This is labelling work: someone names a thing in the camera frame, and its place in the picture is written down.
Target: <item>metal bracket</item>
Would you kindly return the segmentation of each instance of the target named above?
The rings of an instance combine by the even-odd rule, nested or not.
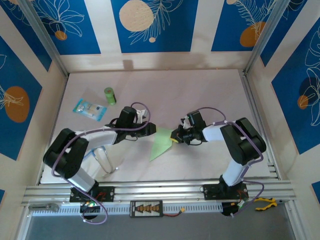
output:
[[[59,212],[59,206],[55,203],[47,203],[47,204],[30,204],[29,205],[29,211],[51,211],[54,213]]]
[[[56,45],[48,34],[42,20],[40,19],[38,13],[36,12],[33,4],[29,0],[17,0],[15,4],[18,4],[19,9],[24,14],[25,18],[28,20],[30,26],[35,32],[36,36],[39,38],[43,47],[49,54],[50,58],[54,60],[56,66],[61,71],[61,73],[67,78],[69,73],[60,58],[59,51],[57,50]]]
[[[115,197],[114,186],[98,186],[94,189],[96,194],[93,197],[101,203],[113,202]],[[90,201],[88,197],[77,191],[74,187],[71,188],[70,203],[84,203]]]
[[[247,186],[243,183],[240,189],[230,192],[221,192],[219,184],[205,184],[203,187],[204,200],[240,200],[248,198]]]

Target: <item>packaged item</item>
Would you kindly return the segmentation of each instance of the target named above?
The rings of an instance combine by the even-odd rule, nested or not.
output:
[[[102,119],[106,111],[107,111],[107,108],[105,106],[90,103],[84,100],[83,98],[80,99],[80,101],[77,103],[77,105],[73,109],[73,112],[82,114],[98,122],[100,122],[100,120]]]

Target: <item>green cylinder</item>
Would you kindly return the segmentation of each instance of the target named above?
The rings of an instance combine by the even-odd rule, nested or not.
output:
[[[112,89],[112,87],[107,87],[104,90],[104,94],[105,94],[106,100],[108,101],[108,103],[110,105],[116,104],[117,100],[116,100],[115,93],[114,93],[114,90]]]

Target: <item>metal frame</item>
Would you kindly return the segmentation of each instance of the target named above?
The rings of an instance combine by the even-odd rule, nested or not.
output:
[[[69,73],[60,58],[60,54],[49,36],[45,26],[43,25],[40,17],[38,16],[35,8],[32,6],[32,3],[29,0],[17,0],[19,8],[24,14],[25,18],[28,20],[35,34],[39,38],[40,42],[44,46],[45,50],[49,54],[50,58],[55,62],[60,72],[68,77]]]
[[[54,137],[54,130],[55,130],[55,128],[56,128],[56,124],[57,124],[59,112],[60,112],[60,109],[61,109],[62,101],[63,101],[64,96],[65,96],[65,92],[66,92],[66,88],[67,88],[67,84],[68,84],[68,79],[69,79],[69,76],[66,77],[66,81],[65,81],[65,84],[64,84],[64,87],[63,87],[63,91],[62,91],[62,94],[61,94],[61,97],[60,97],[59,106],[58,106],[57,109],[56,109],[55,118],[54,118],[54,123],[53,123],[52,131],[51,131],[51,135],[50,135],[50,138],[49,138],[49,140],[48,140],[48,142],[47,142],[47,144],[46,144],[45,152],[46,152],[46,151],[48,150],[48,148],[50,147],[51,142],[52,142],[52,138]],[[43,171],[44,171],[44,168],[45,168],[45,164],[44,164],[43,161],[41,161],[41,165],[40,165],[40,169],[39,169],[38,175],[37,175],[37,177],[36,177],[35,185],[39,185],[39,184],[40,184],[40,180],[41,180],[41,177],[42,177],[42,173],[43,173]]]
[[[272,33],[274,32],[279,20],[281,19],[282,15],[284,14],[288,4],[291,0],[278,0],[272,10],[266,24],[263,28],[262,33],[260,34],[253,50],[252,54],[248,60],[247,65],[245,66],[243,72],[245,76],[250,72],[254,63],[261,55],[262,51],[264,50],[266,44],[268,43]]]
[[[114,202],[112,204],[106,204],[105,208],[109,215],[130,215],[130,204],[123,204]],[[184,208],[185,213],[222,213],[223,206],[221,202],[201,202],[201,203],[164,203],[163,213],[164,214],[176,214],[180,209]],[[43,217],[43,216],[79,216],[80,208],[79,205],[62,205],[58,211],[49,210],[34,210],[32,217]],[[96,210],[93,213],[87,213],[87,215],[105,215],[105,211]]]
[[[60,58],[59,52],[55,47],[51,37],[47,33],[32,4],[28,0],[17,1],[26,19],[29,21],[30,25],[32,26],[33,30],[37,34],[45,49],[48,51],[48,54],[56,62],[62,74],[64,74],[67,77],[69,74]],[[249,73],[253,67],[253,64],[263,51],[265,45],[267,44],[270,36],[272,35],[289,2],[290,0],[277,1],[275,8],[270,14],[267,24],[264,27],[264,30],[262,31],[260,38],[258,39],[257,44],[252,51],[251,57],[245,69],[243,71],[240,70],[239,74],[255,123],[267,144],[266,154],[269,161],[268,166],[271,175],[270,177],[251,178],[251,180],[265,184],[265,190],[261,195],[262,197],[275,197],[284,200],[291,200],[288,203],[286,203],[285,206],[288,212],[288,216],[294,234],[297,239],[310,239],[310,236],[306,231],[307,228],[303,221],[303,216],[299,214],[299,206],[296,201],[296,196],[293,191],[293,187],[290,181],[283,180],[283,177],[281,175],[281,171],[278,167],[276,157],[272,149],[272,145],[268,139],[266,127],[262,121],[259,107],[256,102],[257,96],[253,91],[249,78]],[[41,168],[38,180],[41,177],[42,171],[43,169]],[[122,209],[123,213],[127,214],[128,209],[124,209],[128,207],[128,203],[131,200],[142,201],[161,199],[163,200],[163,204],[169,207],[174,207],[181,204],[183,204],[184,206],[217,205],[223,201],[217,202],[204,200],[204,195],[201,193],[200,187],[203,184],[217,184],[218,182],[218,179],[202,179],[184,181],[102,182],[100,183],[100,185],[116,187],[114,202],[104,203],[104,205],[107,208],[109,208],[109,210],[113,210],[114,208],[120,208]],[[259,184],[248,184],[247,189],[250,196],[255,196],[260,191],[261,186]],[[70,186],[68,184],[41,184],[38,186],[28,186],[26,188],[25,195],[21,203],[21,205],[24,206],[24,211],[20,220],[20,228],[15,237],[17,239],[24,239],[26,237],[28,227],[31,221],[31,216],[33,214],[41,216],[52,216],[52,214],[78,215],[79,213],[74,209],[78,208],[79,204],[69,203],[70,193]],[[30,212],[29,209],[26,207],[30,204],[44,203],[58,203],[59,205],[61,205],[61,211],[58,213],[52,213],[49,211]]]
[[[255,96],[251,89],[248,78],[242,73],[240,74],[241,81],[243,84],[244,92],[246,94],[248,103],[251,107],[251,111],[254,120],[258,126],[260,133],[263,135],[268,145],[267,155],[269,159],[268,167],[270,171],[270,177],[260,178],[248,178],[250,180],[261,182],[265,185],[265,190],[262,193],[264,198],[278,198],[284,200],[291,200],[289,203],[296,201],[296,196],[293,191],[293,187],[289,180],[280,180],[279,170],[272,147],[268,141],[268,136],[265,131],[265,126],[259,115],[259,108],[255,101]],[[202,180],[182,180],[182,181],[148,181],[148,182],[101,182],[101,186],[114,186],[115,195],[114,202],[104,203],[108,209],[113,208],[125,208],[128,203],[132,200],[154,200],[159,199],[163,201],[164,205],[172,204],[191,204],[193,206],[200,206],[204,203],[220,203],[223,201],[207,201],[204,200],[204,195],[200,191],[200,187],[204,184],[217,184],[218,179],[202,179]],[[249,195],[256,196],[261,189],[259,184],[248,184],[247,185]],[[20,226],[19,236],[26,235],[26,229],[30,224],[30,219],[33,212],[29,213],[26,206],[30,204],[47,204],[56,203],[61,206],[62,209],[75,209],[79,207],[78,203],[69,203],[70,197],[70,185],[58,183],[58,184],[40,184],[38,186],[28,186],[25,191],[22,206],[25,206],[24,217],[28,218],[23,220]],[[296,207],[290,207],[291,213],[295,216],[299,216]],[[78,212],[70,210],[64,214],[78,215]],[[51,212],[42,211],[35,212],[35,214],[41,214],[42,216],[52,216]],[[301,225],[300,217],[291,217],[290,220],[292,226]],[[303,236],[304,233],[295,230],[296,236]]]
[[[251,112],[252,112],[252,115],[254,117],[254,121],[258,127],[258,131],[259,133],[262,135],[265,143],[266,143],[266,154],[267,154],[267,158],[268,158],[268,161],[270,163],[273,163],[274,164],[274,167],[275,167],[275,171],[276,171],[276,174],[278,176],[278,178],[280,180],[283,180],[283,176],[281,174],[281,171],[279,169],[279,166],[277,164],[277,161],[276,161],[276,157],[275,157],[275,153],[273,151],[273,148],[272,148],[272,145],[269,141],[269,138],[268,138],[268,135],[267,135],[267,132],[266,132],[266,125],[264,124],[262,118],[261,118],[261,111],[259,110],[258,108],[258,105],[257,105],[257,101],[256,99],[257,96],[254,94],[254,91],[253,91],[253,88],[250,84],[250,81],[248,79],[248,76],[246,76],[244,74],[244,71],[241,71],[239,70],[239,74],[240,74],[240,78],[241,78],[241,81],[242,81],[242,85],[243,85],[243,88],[244,88],[244,92],[245,92],[245,95],[246,95],[246,98],[247,98],[247,101],[249,102],[249,106],[251,108]]]

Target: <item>white wood panel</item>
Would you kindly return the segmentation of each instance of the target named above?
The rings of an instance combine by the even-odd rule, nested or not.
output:
[[[93,55],[62,55],[70,73],[105,70],[243,69],[251,51],[144,52]]]
[[[269,139],[273,145],[277,163],[292,182],[294,192],[310,227],[311,237],[319,239],[320,205],[311,187],[320,180],[320,145],[299,155],[285,116],[271,85],[272,80],[288,58],[320,17],[319,0],[308,0],[282,43],[266,67],[259,59],[249,76],[254,83],[263,120],[268,125]]]
[[[7,240],[14,239],[22,212],[19,206],[26,186],[36,184],[65,86],[65,78],[54,63],[49,72],[45,70],[1,7],[0,36],[42,86],[17,161],[0,154],[0,189],[6,193],[0,209],[0,239]]]
[[[101,122],[73,113],[80,98],[107,106],[104,88],[112,87],[117,104],[108,106]],[[253,116],[238,70],[170,70],[72,73],[62,101],[54,136],[64,128],[74,131],[100,128],[117,118],[124,106],[133,102],[147,104],[151,122],[162,128],[175,129],[187,113],[200,107],[215,107],[230,121]],[[203,110],[207,124],[222,119],[219,113]],[[114,174],[103,178],[103,171],[91,157],[82,167],[98,181],[160,181],[218,178],[226,169],[230,155],[224,142],[213,141],[201,146],[173,144],[172,148],[149,162],[154,135],[136,142],[122,141],[108,146]],[[268,177],[267,160],[254,165],[250,177]],[[46,166],[41,183],[59,183]]]
[[[211,51],[224,0],[198,1],[191,51],[207,53]]]

